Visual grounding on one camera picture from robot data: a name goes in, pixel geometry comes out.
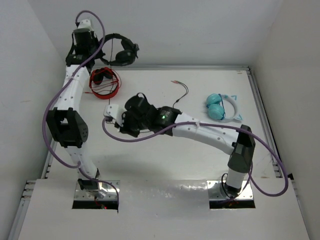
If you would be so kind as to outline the black over-ear headphones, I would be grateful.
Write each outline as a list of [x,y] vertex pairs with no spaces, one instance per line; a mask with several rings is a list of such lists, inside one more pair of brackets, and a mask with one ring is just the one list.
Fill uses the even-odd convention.
[[118,39],[121,40],[121,45],[123,50],[118,52],[115,55],[115,60],[106,60],[102,56],[99,59],[105,64],[110,66],[116,67],[124,67],[131,65],[135,62],[138,58],[138,51],[140,50],[139,45],[137,43],[133,43],[129,38],[122,36],[119,33],[111,33],[104,36],[104,40],[101,38],[98,42],[100,45],[101,43],[105,44],[106,42]]

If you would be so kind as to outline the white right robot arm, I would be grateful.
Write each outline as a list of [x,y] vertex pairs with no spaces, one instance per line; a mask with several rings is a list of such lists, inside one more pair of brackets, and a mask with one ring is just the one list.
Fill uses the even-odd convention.
[[252,169],[255,140],[251,129],[242,125],[233,131],[225,127],[211,127],[206,122],[181,112],[179,109],[162,106],[156,108],[145,95],[134,95],[124,105],[120,114],[119,131],[138,137],[142,130],[153,133],[191,139],[215,147],[229,156],[226,178],[221,180],[221,190],[229,199],[236,198],[242,190],[245,175]]

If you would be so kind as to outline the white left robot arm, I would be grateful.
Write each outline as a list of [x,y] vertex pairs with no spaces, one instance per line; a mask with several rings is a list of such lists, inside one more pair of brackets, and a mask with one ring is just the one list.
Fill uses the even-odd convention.
[[63,91],[53,108],[48,111],[46,123],[53,139],[63,147],[78,171],[81,190],[98,192],[99,170],[86,154],[89,127],[80,115],[80,102],[86,81],[95,64],[93,54],[99,41],[93,30],[77,28],[73,31],[72,45],[67,57]]

